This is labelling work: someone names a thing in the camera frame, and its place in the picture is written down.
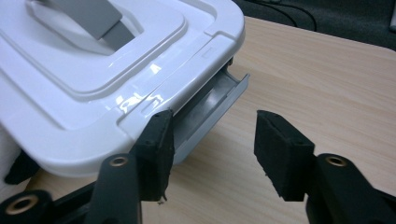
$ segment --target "brass ring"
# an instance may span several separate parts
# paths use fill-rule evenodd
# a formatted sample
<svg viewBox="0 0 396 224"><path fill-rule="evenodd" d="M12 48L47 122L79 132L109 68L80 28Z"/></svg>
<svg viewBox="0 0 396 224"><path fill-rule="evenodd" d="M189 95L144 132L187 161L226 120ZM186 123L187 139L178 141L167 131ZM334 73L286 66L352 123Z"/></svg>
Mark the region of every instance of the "brass ring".
<svg viewBox="0 0 396 224"><path fill-rule="evenodd" d="M38 198L34 194L20 197L12 202L6 209L8 215L17 215L31 209L38 203Z"/></svg>
<svg viewBox="0 0 396 224"><path fill-rule="evenodd" d="M341 158L334 157L334 156L326 157L326 162L328 162L331 165L339 166L339 167L347 166L347 162L346 161L344 161Z"/></svg>
<svg viewBox="0 0 396 224"><path fill-rule="evenodd" d="M126 157L117 157L110 161L111 166L123 166L128 162Z"/></svg>

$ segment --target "wooden table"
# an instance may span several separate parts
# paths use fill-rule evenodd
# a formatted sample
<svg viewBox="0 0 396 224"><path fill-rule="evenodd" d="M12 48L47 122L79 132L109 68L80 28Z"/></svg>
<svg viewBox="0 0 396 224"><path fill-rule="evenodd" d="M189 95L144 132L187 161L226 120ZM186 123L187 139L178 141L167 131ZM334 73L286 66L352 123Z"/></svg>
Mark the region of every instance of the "wooden table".
<svg viewBox="0 0 396 224"><path fill-rule="evenodd" d="M396 52L246 18L230 72L249 87L199 146L175 166L168 202L143 203L144 223L307 223L304 203L285 203L253 155L256 110L276 112L316 144L354 161L396 195ZM53 197L94 178L41 172L29 189Z"/></svg>

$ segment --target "white plastic container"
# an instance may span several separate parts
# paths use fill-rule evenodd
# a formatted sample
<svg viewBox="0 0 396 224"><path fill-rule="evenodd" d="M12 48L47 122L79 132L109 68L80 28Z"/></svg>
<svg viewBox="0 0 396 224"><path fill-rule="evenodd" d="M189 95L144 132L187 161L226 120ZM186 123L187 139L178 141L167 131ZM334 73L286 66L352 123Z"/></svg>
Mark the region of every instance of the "white plastic container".
<svg viewBox="0 0 396 224"><path fill-rule="evenodd" d="M56 7L0 1L0 122L56 175L94 174L103 159L130 150L152 115L178 114L195 95L203 110L190 106L180 116L195 125L175 128L180 162L248 85L220 71L244 40L234 2L110 3L135 36L116 51ZM220 91L200 91L211 78Z"/></svg>

